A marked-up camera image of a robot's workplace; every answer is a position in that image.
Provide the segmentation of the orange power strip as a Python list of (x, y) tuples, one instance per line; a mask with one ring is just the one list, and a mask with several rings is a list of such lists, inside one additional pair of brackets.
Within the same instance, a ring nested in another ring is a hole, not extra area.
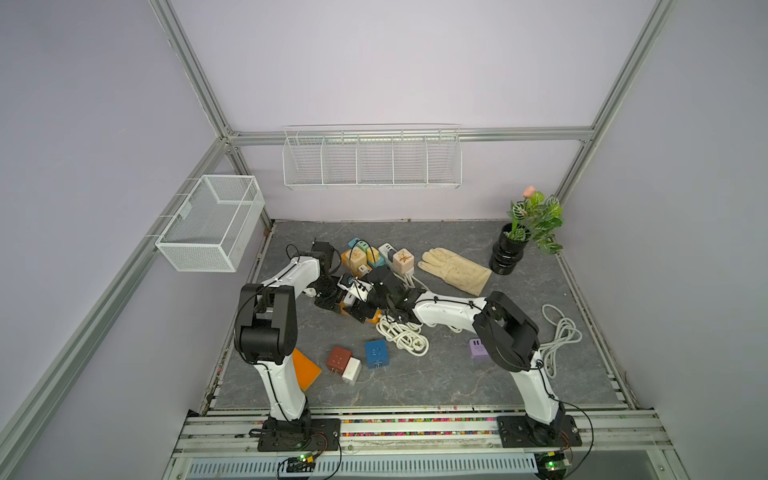
[(351, 306), (341, 304), (340, 310), (343, 315), (350, 316), (360, 323), (368, 322), (377, 324), (381, 317), (381, 311), (375, 306), (367, 303), (357, 302)]

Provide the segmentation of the blue cube socket adapter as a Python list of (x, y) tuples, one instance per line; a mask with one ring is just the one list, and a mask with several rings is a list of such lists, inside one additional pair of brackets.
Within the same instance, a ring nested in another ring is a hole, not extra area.
[(384, 339), (365, 343), (366, 365), (369, 369), (386, 367), (390, 363), (387, 341)]

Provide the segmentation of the red cube socket adapter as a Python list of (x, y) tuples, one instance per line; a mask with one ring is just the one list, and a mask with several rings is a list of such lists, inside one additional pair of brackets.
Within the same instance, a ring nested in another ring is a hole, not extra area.
[(326, 361), (327, 368), (336, 374), (342, 375), (352, 358), (352, 352), (341, 346), (334, 346)]

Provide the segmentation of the white usb charger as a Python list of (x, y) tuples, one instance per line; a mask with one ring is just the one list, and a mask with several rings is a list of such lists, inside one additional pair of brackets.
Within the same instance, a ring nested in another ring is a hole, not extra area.
[(357, 358), (350, 357), (342, 373), (343, 381), (350, 385), (355, 384), (359, 378), (361, 370), (361, 361)]

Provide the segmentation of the purple power strip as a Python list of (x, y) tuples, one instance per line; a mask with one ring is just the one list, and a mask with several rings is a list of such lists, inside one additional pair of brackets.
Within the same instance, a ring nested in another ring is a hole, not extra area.
[(468, 346), (469, 346), (469, 354), (471, 359), (479, 360), (479, 359), (489, 358), (489, 353), (479, 338), (470, 339)]

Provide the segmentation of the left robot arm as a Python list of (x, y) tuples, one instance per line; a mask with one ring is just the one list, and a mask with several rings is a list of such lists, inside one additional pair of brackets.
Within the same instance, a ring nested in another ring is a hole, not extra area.
[(296, 299), (304, 294), (314, 305), (340, 311), (345, 291), (338, 286), (340, 254), (324, 241), (299, 252), (274, 276), (242, 287), (233, 327), (235, 350), (259, 372), (270, 402), (270, 417), (297, 427), (307, 412), (299, 386), (293, 352), (298, 342)]

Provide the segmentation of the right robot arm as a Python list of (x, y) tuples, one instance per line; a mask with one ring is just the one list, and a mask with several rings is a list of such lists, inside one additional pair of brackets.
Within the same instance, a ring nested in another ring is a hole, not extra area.
[(494, 363), (512, 376), (524, 402), (528, 429), (551, 438), (561, 433), (565, 408), (544, 372), (539, 328), (506, 294), (493, 291), (474, 298), (438, 294), (406, 286), (387, 267), (362, 279), (346, 274), (338, 286), (397, 323), (440, 325), (475, 334)]

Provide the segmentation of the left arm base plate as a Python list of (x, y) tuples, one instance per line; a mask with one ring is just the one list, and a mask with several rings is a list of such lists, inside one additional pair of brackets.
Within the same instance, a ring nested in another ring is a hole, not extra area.
[(259, 452), (336, 451), (341, 421), (320, 418), (298, 425), (268, 417), (259, 431)]

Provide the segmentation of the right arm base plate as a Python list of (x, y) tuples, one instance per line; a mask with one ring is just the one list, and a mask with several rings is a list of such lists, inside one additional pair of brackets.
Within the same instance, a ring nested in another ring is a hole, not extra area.
[(570, 415), (555, 419), (549, 425), (518, 415), (499, 416), (496, 421), (503, 448), (562, 449), (583, 445), (579, 429)]

